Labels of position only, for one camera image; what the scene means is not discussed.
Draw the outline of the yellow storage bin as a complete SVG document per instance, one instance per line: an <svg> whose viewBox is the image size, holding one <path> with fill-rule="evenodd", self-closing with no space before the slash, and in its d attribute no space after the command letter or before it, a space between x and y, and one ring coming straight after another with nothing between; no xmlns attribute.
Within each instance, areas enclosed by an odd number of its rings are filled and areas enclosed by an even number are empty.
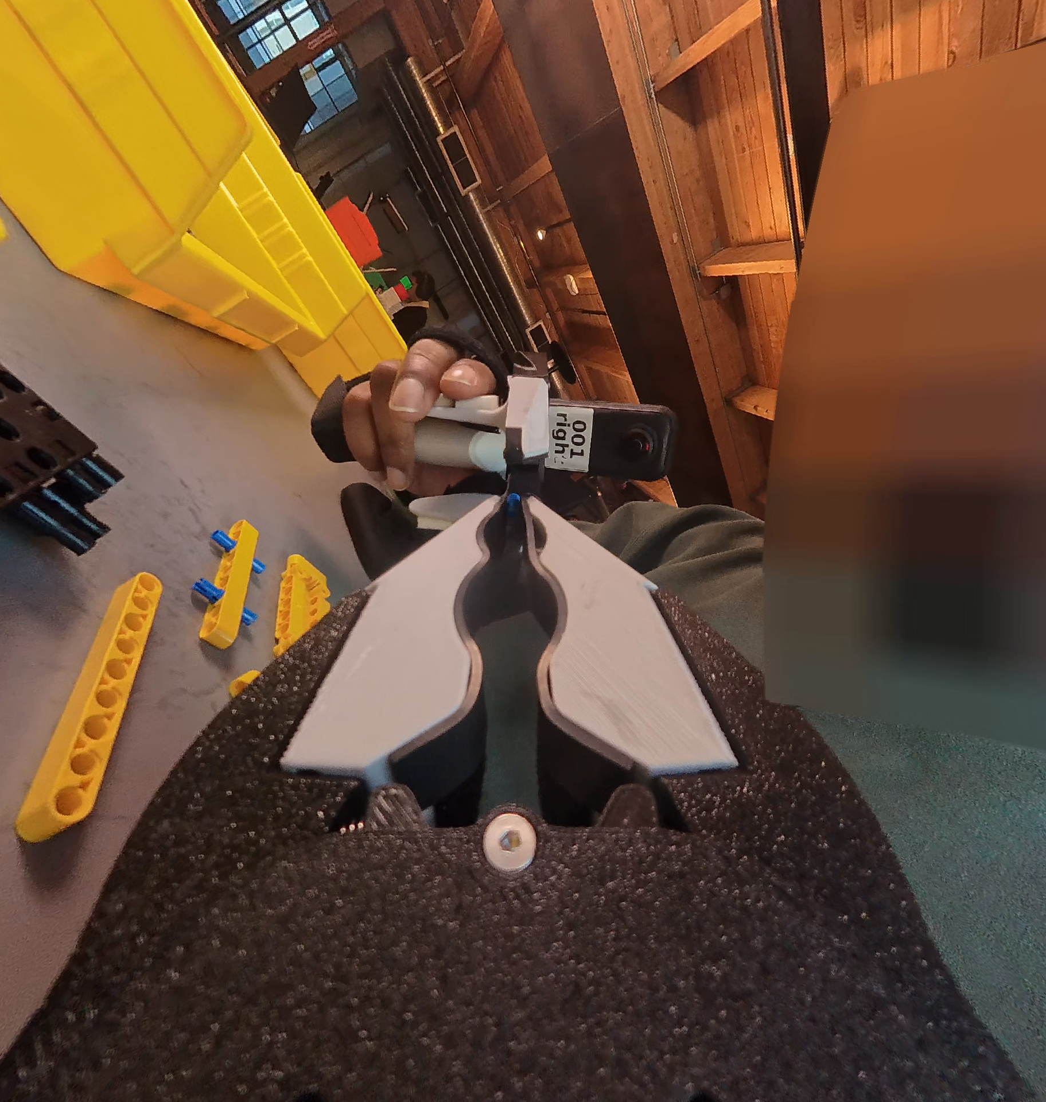
<svg viewBox="0 0 1046 1102"><path fill-rule="evenodd" d="M298 316L295 328L276 347L312 393L402 359L403 339L262 118L244 160L259 181L252 199L240 203L244 217L295 298L287 310Z"/></svg>
<svg viewBox="0 0 1046 1102"><path fill-rule="evenodd" d="M262 121L190 229L204 310L224 327L278 347L302 377L339 371L336 334L368 289L308 184Z"/></svg>
<svg viewBox="0 0 1046 1102"><path fill-rule="evenodd" d="M0 2L0 199L61 271L252 348L190 229L254 137L179 2Z"/></svg>

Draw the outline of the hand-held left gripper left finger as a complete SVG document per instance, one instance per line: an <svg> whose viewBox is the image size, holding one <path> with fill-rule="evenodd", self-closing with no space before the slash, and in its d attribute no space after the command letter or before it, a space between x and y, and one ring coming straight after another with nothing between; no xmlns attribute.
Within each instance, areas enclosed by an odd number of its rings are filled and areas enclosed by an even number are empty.
<svg viewBox="0 0 1046 1102"><path fill-rule="evenodd" d="M487 764L483 660L464 595L488 563L485 497L378 577L282 755L289 774L406 786L440 827L475 823Z"/></svg>

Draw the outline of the yellow lego panel piece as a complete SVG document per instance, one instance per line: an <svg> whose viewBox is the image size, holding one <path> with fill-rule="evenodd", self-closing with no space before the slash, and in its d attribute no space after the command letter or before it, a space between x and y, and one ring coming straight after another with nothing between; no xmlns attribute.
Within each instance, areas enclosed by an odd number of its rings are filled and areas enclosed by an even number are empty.
<svg viewBox="0 0 1046 1102"><path fill-rule="evenodd" d="M322 571L301 554L287 558L276 613L276 658L285 653L331 611L328 597L328 583Z"/></svg>

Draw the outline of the metal air duct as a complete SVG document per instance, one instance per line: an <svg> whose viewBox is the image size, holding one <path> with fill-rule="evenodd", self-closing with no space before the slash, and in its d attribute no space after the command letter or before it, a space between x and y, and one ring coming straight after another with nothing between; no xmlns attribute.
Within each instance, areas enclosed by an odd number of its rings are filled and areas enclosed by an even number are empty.
<svg viewBox="0 0 1046 1102"><path fill-rule="evenodd" d="M382 62L382 99L402 141L411 184L456 267L475 313L502 352L538 352L556 366L560 345L531 309L483 205L475 158L447 121L416 57Z"/></svg>

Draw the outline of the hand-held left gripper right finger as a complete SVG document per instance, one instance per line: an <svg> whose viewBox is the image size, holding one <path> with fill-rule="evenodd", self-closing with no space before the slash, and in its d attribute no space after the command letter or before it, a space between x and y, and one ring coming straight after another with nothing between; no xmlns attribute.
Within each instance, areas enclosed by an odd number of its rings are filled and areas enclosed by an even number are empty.
<svg viewBox="0 0 1046 1102"><path fill-rule="evenodd" d="M549 822L596 822L636 785L738 766L656 588L543 503L524 499L526 566L549 629L537 666L539 798Z"/></svg>

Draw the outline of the person's right hand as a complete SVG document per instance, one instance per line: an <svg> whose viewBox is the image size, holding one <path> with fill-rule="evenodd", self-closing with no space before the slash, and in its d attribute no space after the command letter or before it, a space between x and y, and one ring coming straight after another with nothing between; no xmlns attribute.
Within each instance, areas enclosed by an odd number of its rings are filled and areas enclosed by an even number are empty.
<svg viewBox="0 0 1046 1102"><path fill-rule="evenodd" d="M354 460L393 491L416 497L444 494L470 471L416 461L416 424L439 397L464 401L497 391L487 365L443 341L416 342L402 361L379 363L368 381L351 389L342 408Z"/></svg>

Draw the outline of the factory window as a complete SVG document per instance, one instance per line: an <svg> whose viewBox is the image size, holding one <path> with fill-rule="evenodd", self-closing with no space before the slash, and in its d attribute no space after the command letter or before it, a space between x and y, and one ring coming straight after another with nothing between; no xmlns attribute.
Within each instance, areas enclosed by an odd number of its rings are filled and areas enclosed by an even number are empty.
<svg viewBox="0 0 1046 1102"><path fill-rule="evenodd" d="M351 54L324 34L328 7L319 1L208 1L217 47L242 77L260 77L271 63L277 80L255 91L285 145L336 119L359 100Z"/></svg>

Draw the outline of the long yellow lego beam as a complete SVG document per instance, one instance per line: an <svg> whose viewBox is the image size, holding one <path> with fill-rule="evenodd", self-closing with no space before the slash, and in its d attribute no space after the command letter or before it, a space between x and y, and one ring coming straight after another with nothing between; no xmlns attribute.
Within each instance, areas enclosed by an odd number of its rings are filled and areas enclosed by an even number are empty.
<svg viewBox="0 0 1046 1102"><path fill-rule="evenodd" d="M114 591L15 821L37 843L89 815L157 615L162 586L142 572Z"/></svg>

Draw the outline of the orange plastic bin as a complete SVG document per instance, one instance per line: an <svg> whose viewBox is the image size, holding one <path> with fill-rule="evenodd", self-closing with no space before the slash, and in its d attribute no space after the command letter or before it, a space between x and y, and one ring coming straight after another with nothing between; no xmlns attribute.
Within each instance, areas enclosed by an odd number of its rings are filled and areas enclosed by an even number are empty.
<svg viewBox="0 0 1046 1102"><path fill-rule="evenodd" d="M342 197L324 212L356 266L371 267L382 257L382 246L373 223L348 196Z"/></svg>

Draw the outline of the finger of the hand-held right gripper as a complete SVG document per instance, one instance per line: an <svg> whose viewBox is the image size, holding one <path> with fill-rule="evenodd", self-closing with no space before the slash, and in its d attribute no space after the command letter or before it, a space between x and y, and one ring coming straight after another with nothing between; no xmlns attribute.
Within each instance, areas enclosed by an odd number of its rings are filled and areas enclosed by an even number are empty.
<svg viewBox="0 0 1046 1102"><path fill-rule="evenodd" d="M504 424L507 491L537 496L542 488L549 449L549 388L542 377L508 381Z"/></svg>

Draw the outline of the yellow lego beam with pins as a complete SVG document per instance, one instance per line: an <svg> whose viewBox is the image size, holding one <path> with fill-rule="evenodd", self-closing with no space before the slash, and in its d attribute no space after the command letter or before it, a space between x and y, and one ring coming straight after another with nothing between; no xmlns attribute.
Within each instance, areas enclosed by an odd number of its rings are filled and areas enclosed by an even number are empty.
<svg viewBox="0 0 1046 1102"><path fill-rule="evenodd" d="M256 554L258 531L250 521L240 519L229 531L215 530L211 541L222 550L215 580L202 579L192 586L193 593L207 603L200 641L227 650L238 639L240 628L252 627L258 619L246 599L252 579L261 576L266 565Z"/></svg>

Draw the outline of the colourful brick model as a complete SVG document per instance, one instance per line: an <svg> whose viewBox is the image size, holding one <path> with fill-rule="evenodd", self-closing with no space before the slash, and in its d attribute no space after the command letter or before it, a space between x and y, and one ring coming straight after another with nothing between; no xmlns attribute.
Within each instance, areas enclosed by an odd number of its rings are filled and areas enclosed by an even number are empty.
<svg viewBox="0 0 1046 1102"><path fill-rule="evenodd" d="M413 301L411 279L398 273L395 268L367 266L362 269L362 273L390 318Z"/></svg>

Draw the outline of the black lego base block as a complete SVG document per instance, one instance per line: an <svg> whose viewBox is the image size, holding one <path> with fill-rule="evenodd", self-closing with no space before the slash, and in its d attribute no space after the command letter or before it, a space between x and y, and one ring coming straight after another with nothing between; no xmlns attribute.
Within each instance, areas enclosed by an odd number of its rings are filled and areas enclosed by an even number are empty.
<svg viewBox="0 0 1046 1102"><path fill-rule="evenodd" d="M108 532L89 505L123 477L0 361L0 516L82 557Z"/></svg>

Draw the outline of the person's black pants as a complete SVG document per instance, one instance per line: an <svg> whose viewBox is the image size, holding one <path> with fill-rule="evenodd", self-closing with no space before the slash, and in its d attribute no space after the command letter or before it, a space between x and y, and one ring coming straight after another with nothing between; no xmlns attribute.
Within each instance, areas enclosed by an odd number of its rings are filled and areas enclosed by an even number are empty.
<svg viewBox="0 0 1046 1102"><path fill-rule="evenodd" d="M339 507L363 571L374 581L424 545L433 536L420 530L403 503L373 484L355 482L339 493Z"/></svg>

